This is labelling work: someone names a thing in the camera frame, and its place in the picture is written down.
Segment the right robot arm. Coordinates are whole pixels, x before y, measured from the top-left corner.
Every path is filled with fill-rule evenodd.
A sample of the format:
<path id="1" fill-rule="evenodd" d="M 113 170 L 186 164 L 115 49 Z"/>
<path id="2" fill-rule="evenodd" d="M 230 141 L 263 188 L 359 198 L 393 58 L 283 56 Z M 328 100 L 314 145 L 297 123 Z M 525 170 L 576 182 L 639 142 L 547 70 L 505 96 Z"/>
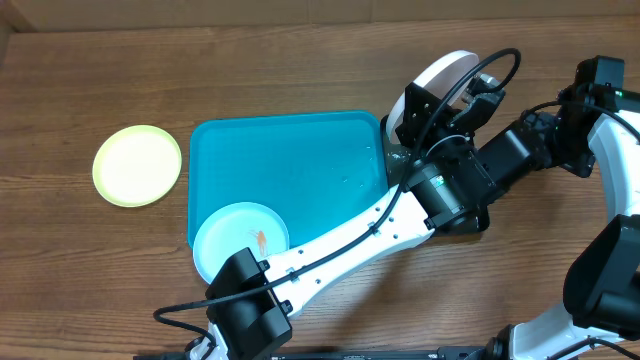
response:
<path id="1" fill-rule="evenodd" d="M 620 348 L 639 337 L 639 96 L 623 88 L 624 62 L 580 62 L 572 85 L 497 135 L 478 156 L 506 190 L 534 170 L 562 167 L 587 178 L 598 166 L 607 225 L 569 267 L 559 305 L 508 326 L 480 359 L 573 359 L 597 345 Z"/>

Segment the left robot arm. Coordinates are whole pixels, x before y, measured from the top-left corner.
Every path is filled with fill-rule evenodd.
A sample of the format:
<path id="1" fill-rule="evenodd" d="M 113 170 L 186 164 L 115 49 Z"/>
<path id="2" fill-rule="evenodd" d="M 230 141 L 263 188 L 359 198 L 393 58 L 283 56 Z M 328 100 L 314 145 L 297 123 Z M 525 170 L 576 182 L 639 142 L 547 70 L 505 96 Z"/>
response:
<path id="1" fill-rule="evenodd" d="M 400 181 L 367 210 L 295 249 L 258 260 L 248 248 L 216 270 L 203 304 L 209 323 L 188 359 L 264 359 L 292 337 L 290 317 L 351 273 L 434 235 L 481 232 L 499 194 L 475 131 L 504 98 L 479 74 L 435 90 L 413 82 L 386 118 L 388 140 L 410 151 Z"/>

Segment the light blue plate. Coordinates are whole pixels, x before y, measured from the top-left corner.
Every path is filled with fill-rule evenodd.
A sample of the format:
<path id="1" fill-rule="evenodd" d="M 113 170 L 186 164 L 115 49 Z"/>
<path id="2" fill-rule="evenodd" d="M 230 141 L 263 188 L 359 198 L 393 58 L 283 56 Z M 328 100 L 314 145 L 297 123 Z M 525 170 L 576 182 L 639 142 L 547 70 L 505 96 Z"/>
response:
<path id="1" fill-rule="evenodd" d="M 288 229 L 275 211 L 254 202 L 238 202 L 217 210 L 204 221 L 192 252 L 198 274 L 210 284 L 225 261 L 244 248 L 249 248 L 260 261 L 289 247 Z"/>

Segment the white plate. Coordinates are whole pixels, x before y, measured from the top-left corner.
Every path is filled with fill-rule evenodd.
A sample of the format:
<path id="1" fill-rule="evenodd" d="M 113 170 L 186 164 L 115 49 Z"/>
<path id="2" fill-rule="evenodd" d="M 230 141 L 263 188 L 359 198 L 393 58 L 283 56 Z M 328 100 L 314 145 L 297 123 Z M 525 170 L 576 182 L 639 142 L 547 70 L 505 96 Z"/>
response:
<path id="1" fill-rule="evenodd" d="M 436 60 L 413 83 L 442 99 L 455 83 L 479 63 L 478 55 L 465 50 L 457 50 Z M 392 107 L 386 121 L 385 132 L 391 144 L 399 144 L 395 133 L 401 124 L 405 109 L 405 94 L 402 93 Z"/>

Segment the yellow-green plate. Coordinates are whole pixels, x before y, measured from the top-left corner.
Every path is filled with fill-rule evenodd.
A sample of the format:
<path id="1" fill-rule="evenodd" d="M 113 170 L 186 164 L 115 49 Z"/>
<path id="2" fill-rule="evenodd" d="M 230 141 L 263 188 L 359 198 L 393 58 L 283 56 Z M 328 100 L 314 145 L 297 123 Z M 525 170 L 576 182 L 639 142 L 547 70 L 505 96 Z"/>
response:
<path id="1" fill-rule="evenodd" d="M 97 151 L 92 180 L 97 192 L 120 207 L 141 207 L 165 196 L 182 168 L 181 149 L 167 131 L 151 125 L 126 127 Z"/>

